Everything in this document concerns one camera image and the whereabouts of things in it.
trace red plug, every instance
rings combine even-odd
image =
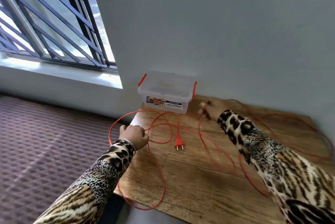
[[[174,146],[175,148],[177,148],[177,150],[178,150],[178,147],[182,147],[182,150],[184,150],[184,142],[182,141],[182,139],[180,138],[178,134],[176,137],[176,144]]]

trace right hand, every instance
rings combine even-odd
[[[119,138],[132,142],[136,151],[145,147],[149,142],[149,136],[139,125],[129,125],[128,127],[122,125]]]
[[[212,119],[214,121],[217,121],[222,112],[228,109],[223,100],[214,98],[201,102],[200,107],[199,114],[207,120]]]

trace window sill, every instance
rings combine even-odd
[[[122,89],[120,76],[114,74],[43,62],[27,61],[7,57],[6,54],[0,54],[0,66]]]

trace wooden table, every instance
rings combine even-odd
[[[197,96],[190,102],[187,114],[179,115],[181,126],[197,131],[199,121],[197,112],[202,99],[203,97]],[[232,101],[227,104],[228,108],[238,114],[250,117],[240,104]],[[265,108],[251,106],[249,108],[257,117],[275,112]],[[147,108],[143,104],[140,110],[154,109]],[[132,124],[148,128],[156,116],[154,112],[140,112],[137,113]],[[310,117],[298,116],[307,123],[313,124]],[[171,124],[176,124],[177,119],[174,115],[167,114],[166,117]],[[305,152],[327,156],[328,150],[322,136],[296,118],[268,116],[263,121],[277,133],[284,144],[290,144]],[[164,120],[159,119],[157,122],[163,123]],[[270,134],[263,126],[257,125]],[[284,223],[272,199],[256,191],[245,178],[238,161],[239,153],[219,126],[215,122],[204,121],[201,124],[201,130],[229,154],[235,162],[236,172],[231,162],[207,140],[212,156],[226,168],[226,171],[213,167],[197,134],[180,131],[180,136],[185,143],[184,150],[177,151],[174,148],[175,136],[168,144],[149,143],[161,167],[166,185],[164,199],[156,209],[190,223]],[[150,131],[150,138],[162,142],[169,140],[168,126],[161,125],[153,128]],[[331,161],[302,155],[320,165],[325,171],[335,174],[335,167]],[[261,179],[245,161],[243,166],[254,183],[266,191]],[[143,205],[153,206],[158,202],[163,190],[162,180],[148,148],[145,147],[137,152],[120,180],[120,187],[126,197]]]

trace leopard print sleeve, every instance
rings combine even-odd
[[[130,141],[115,141],[34,224],[96,223],[135,152]]]
[[[335,224],[335,177],[231,110],[217,122],[262,178],[286,223]]]

